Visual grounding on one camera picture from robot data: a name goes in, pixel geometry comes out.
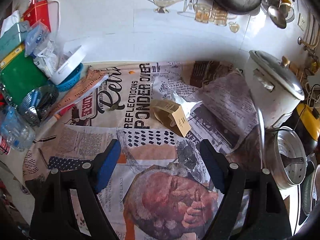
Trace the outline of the steel steamer pot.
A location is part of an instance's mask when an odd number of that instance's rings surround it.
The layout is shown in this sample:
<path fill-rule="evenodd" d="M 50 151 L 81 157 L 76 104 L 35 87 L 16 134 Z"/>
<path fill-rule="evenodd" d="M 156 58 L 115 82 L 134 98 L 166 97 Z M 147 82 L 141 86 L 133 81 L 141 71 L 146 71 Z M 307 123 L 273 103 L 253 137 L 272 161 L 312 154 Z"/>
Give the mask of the steel steamer pot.
<path fill-rule="evenodd" d="M 291 128 L 265 133 L 264 166 L 281 190 L 300 185 L 305 178 L 307 161 L 303 144 Z"/>

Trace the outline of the perforated steel strainer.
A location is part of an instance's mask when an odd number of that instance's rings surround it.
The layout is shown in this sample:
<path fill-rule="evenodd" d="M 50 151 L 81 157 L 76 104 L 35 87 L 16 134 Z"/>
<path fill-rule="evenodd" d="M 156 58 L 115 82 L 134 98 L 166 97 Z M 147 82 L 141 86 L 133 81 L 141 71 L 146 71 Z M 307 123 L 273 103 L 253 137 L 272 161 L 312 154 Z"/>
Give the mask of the perforated steel strainer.
<path fill-rule="evenodd" d="M 39 126 L 49 115 L 59 96 L 55 85 L 33 89 L 22 100 L 18 112 L 30 126 Z"/>

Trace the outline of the brown cardboard box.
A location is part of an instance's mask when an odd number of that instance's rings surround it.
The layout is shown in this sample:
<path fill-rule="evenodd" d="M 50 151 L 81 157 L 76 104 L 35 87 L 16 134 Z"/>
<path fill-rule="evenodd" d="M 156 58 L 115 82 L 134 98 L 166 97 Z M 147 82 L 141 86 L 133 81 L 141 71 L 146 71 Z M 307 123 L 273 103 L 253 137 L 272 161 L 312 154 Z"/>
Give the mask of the brown cardboard box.
<path fill-rule="evenodd" d="M 155 118 L 166 128 L 185 138 L 191 129 L 182 106 L 170 100 L 152 100 L 150 103 Z"/>

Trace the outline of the blue plastic basket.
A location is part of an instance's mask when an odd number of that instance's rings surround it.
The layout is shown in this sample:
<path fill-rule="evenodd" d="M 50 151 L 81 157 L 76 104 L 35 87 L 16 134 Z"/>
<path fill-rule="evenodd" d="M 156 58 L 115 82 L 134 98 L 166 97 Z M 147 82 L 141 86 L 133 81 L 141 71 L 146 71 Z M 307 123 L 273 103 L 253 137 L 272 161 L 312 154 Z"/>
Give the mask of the blue plastic basket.
<path fill-rule="evenodd" d="M 81 71 L 83 69 L 84 65 L 80 63 L 75 70 L 69 74 L 62 83 L 59 85 L 56 85 L 56 88 L 59 92 L 66 92 L 70 90 L 76 83 L 80 80 Z"/>

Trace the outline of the teal tissue pack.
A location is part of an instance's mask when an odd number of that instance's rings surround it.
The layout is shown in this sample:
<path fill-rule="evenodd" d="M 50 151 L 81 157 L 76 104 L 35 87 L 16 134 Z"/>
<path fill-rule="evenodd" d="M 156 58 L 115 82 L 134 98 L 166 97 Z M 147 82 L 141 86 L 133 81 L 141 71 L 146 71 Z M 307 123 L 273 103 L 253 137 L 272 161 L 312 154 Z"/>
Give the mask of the teal tissue pack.
<path fill-rule="evenodd" d="M 0 60 L 2 61 L 10 52 L 24 42 L 28 30 L 30 28 L 29 21 L 15 23 L 8 31 L 6 31 L 0 39 Z"/>

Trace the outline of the hanging steel ladle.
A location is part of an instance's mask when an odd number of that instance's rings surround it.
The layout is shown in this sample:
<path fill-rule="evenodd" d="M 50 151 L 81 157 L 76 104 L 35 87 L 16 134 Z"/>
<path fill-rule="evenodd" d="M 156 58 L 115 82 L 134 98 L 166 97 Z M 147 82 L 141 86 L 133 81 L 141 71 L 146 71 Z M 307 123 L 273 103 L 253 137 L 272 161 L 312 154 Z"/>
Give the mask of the hanging steel ladle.
<path fill-rule="evenodd" d="M 271 21 L 280 29 L 286 28 L 286 20 L 283 13 L 274 5 L 268 7 L 267 13 Z"/>

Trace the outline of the red box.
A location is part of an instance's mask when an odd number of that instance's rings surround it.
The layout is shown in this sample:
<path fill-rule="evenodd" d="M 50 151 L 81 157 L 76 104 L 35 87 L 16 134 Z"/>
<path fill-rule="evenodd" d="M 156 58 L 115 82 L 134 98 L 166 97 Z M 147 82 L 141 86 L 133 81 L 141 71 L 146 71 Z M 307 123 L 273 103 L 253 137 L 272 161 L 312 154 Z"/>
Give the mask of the red box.
<path fill-rule="evenodd" d="M 30 26 L 37 22 L 43 23 L 51 31 L 48 1 L 47 0 L 28 0 L 28 7 L 22 14 L 22 19 L 28 21 Z"/>

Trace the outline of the green metal box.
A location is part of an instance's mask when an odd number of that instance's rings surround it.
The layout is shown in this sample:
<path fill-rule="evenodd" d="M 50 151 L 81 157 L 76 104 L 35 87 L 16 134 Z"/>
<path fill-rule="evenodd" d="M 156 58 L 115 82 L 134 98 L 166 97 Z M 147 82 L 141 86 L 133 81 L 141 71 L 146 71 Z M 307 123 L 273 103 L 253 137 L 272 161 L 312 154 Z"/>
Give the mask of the green metal box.
<path fill-rule="evenodd" d="M 46 85 L 47 80 L 22 50 L 1 70 L 1 93 L 9 105 L 18 107 L 29 92 Z"/>

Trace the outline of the newspaper print table cover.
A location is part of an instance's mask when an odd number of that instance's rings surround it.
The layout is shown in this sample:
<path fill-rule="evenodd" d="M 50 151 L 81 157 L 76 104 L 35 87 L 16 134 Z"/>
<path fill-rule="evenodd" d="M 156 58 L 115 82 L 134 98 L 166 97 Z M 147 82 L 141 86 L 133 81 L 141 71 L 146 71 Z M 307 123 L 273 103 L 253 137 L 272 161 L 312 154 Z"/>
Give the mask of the newspaper print table cover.
<path fill-rule="evenodd" d="M 261 168 L 258 111 L 243 74 L 225 63 L 207 66 L 214 74 L 201 88 L 176 90 L 191 126 L 185 138 L 163 126 L 150 103 L 167 100 L 164 89 L 176 87 L 186 64 L 89 67 L 53 109 L 60 119 L 42 127 L 25 156 L 28 190 L 36 199 L 52 169 L 76 170 L 117 139 L 120 156 L 98 199 L 118 239 L 202 239 L 223 194 L 201 158 L 201 141 L 242 169 Z M 70 193 L 88 235 L 77 192 Z"/>

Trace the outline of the clear plastic bottles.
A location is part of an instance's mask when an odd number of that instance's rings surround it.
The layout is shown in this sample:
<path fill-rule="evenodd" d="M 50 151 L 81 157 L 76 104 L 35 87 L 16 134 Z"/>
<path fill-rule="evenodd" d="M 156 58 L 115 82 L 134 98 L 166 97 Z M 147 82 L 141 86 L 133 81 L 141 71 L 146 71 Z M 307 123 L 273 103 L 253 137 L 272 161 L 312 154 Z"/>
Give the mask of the clear plastic bottles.
<path fill-rule="evenodd" d="M 1 136 L 17 151 L 28 150 L 35 139 L 35 131 L 16 109 L 6 105 L 1 109 Z"/>

